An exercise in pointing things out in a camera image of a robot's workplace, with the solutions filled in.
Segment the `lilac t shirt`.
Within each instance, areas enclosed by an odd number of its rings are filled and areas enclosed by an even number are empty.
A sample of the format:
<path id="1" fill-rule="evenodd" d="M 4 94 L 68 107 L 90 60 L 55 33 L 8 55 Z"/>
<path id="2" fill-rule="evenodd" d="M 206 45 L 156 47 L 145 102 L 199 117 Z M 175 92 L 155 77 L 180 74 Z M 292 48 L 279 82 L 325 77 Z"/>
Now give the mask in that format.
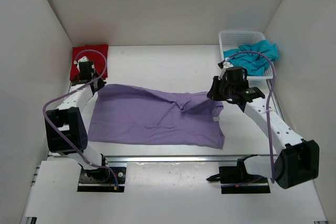
<path id="1" fill-rule="evenodd" d="M 98 92 L 90 120 L 91 142 L 196 145 L 221 149 L 222 102 L 206 92 L 169 93 L 122 84 Z"/>

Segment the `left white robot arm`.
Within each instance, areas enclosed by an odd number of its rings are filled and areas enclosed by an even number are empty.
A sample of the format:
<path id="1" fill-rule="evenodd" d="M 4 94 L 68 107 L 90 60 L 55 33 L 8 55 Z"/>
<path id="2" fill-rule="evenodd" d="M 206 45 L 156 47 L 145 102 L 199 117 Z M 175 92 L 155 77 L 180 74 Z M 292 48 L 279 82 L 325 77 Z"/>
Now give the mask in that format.
<path id="1" fill-rule="evenodd" d="M 48 148 L 52 153 L 74 159 L 84 170 L 92 170 L 98 182 L 105 182 L 110 169 L 104 156 L 88 145 L 88 135 L 82 111 L 94 94 L 105 85 L 95 70 L 94 63 L 82 58 L 75 62 L 79 75 L 71 84 L 70 93 L 53 110 L 43 108 Z"/>

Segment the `teal t shirt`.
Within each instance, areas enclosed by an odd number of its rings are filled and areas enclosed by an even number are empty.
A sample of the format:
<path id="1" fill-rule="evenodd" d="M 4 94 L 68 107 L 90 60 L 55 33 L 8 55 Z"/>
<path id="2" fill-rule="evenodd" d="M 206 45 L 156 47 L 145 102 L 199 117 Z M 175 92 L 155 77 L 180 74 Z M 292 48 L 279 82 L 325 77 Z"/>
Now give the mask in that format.
<path id="1" fill-rule="evenodd" d="M 265 55 L 270 61 L 279 58 L 276 44 L 271 44 L 268 40 L 261 40 L 255 44 L 241 45 L 236 49 L 224 51 L 224 58 L 234 67 L 243 67 L 250 76 L 264 76 L 265 71 L 270 67 L 270 63 L 262 56 L 247 51 L 255 51 Z"/>

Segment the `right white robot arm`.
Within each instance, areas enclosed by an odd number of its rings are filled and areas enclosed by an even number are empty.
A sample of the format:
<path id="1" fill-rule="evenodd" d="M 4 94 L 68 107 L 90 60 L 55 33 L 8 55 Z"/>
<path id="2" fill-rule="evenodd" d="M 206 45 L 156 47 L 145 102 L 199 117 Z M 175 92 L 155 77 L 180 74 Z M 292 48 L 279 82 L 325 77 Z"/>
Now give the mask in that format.
<path id="1" fill-rule="evenodd" d="M 237 160 L 240 184 L 270 178 L 288 189 L 318 177 L 319 145 L 305 140 L 272 111 L 270 96 L 249 86 L 246 69 L 230 67 L 214 76 L 207 97 L 237 105 L 268 137 L 269 157 L 249 155 Z"/>

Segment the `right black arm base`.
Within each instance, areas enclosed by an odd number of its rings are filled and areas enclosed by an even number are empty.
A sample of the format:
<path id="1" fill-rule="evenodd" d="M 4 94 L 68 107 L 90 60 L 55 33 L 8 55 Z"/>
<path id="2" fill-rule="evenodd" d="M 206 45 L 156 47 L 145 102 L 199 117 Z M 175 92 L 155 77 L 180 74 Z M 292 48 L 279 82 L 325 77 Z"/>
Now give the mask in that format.
<path id="1" fill-rule="evenodd" d="M 256 155 L 239 158 L 236 166 L 220 166 L 219 173 L 206 178 L 209 183 L 220 182 L 221 194 L 269 194 L 268 179 L 250 175 L 244 161 Z"/>

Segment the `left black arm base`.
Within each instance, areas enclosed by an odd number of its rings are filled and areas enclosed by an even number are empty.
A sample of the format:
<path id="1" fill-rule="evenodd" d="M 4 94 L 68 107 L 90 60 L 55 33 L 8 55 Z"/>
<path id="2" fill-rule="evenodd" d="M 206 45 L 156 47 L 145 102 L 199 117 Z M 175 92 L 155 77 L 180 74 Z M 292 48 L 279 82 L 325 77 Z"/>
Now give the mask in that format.
<path id="1" fill-rule="evenodd" d="M 85 170 L 81 168 L 78 179 L 78 192 L 99 192 L 99 193 L 123 193 L 127 175 L 127 165 L 116 164 L 110 166 L 114 171 L 118 187 L 115 186 L 115 178 L 106 169 Z"/>

